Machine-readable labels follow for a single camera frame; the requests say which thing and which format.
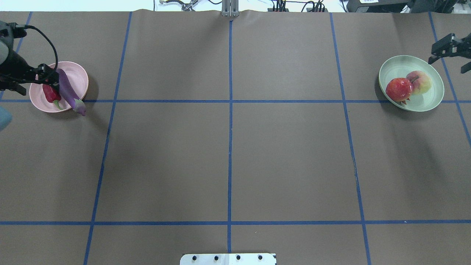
red pepper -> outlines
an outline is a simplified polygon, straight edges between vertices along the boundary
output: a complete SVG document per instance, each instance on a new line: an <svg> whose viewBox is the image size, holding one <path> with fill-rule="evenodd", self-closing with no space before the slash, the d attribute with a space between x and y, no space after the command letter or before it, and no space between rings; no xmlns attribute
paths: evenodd
<svg viewBox="0 0 471 265"><path fill-rule="evenodd" d="M62 99L62 97L59 95L58 91L47 84L42 85L42 91L44 92L46 100L49 103L54 103L58 109L62 110L62 108L59 106L59 101Z"/></svg>

gray metal bracket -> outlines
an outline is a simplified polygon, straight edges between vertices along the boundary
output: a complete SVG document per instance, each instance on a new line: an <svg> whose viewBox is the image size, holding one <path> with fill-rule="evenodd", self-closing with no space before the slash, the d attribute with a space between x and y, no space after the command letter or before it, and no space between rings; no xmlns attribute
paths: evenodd
<svg viewBox="0 0 471 265"><path fill-rule="evenodd" d="M239 0L222 0L223 17L238 17L239 16Z"/></svg>

bowl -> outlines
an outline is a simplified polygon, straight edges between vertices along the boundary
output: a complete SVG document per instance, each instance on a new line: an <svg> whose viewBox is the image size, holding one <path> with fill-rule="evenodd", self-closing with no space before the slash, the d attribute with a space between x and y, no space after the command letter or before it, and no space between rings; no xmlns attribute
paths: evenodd
<svg viewBox="0 0 471 265"><path fill-rule="evenodd" d="M49 65L49 67L54 68L55 65L56 64L54 63ZM67 74L67 77L69 78L73 90L80 99L83 99L87 93L89 84L88 75L85 69L74 62L59 62L57 67L64 70L64 72ZM46 100L46 96L44 96L44 92L42 91L42 84L32 83L30 85L29 95L31 103L36 108L44 112L55 113L66 111L72 108L64 98L59 101L59 106L62 108L62 110L58 109L54 103L49 103Z"/></svg>
<svg viewBox="0 0 471 265"><path fill-rule="evenodd" d="M430 90L421 95L411 95L407 105L393 101L386 94L388 83L397 77L406 77L412 71L423 71L432 80ZM387 59L380 68L379 82L381 91L392 104L409 111L428 111L440 104L445 94L443 80L438 72L422 59L409 55L399 55Z"/></svg>

purple eggplant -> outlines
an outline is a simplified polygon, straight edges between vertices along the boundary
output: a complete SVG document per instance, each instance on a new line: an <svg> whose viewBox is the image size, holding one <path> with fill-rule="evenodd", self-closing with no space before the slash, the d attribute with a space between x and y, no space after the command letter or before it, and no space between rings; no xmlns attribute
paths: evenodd
<svg viewBox="0 0 471 265"><path fill-rule="evenodd" d="M57 69L57 73L59 74L59 94L69 103L75 112L85 116L85 112L87 111L85 103L83 103L73 90L67 74L60 68Z"/></svg>

white bracket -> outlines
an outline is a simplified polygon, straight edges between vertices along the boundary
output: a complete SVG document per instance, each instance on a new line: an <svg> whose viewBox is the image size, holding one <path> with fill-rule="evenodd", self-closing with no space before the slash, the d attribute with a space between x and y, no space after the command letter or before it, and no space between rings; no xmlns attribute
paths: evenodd
<svg viewBox="0 0 471 265"><path fill-rule="evenodd" d="M239 0L222 0L222 16L238 17L239 16Z"/></svg>
<svg viewBox="0 0 471 265"><path fill-rule="evenodd" d="M186 254L180 265L276 265L276 254L231 253L231 254Z"/></svg>

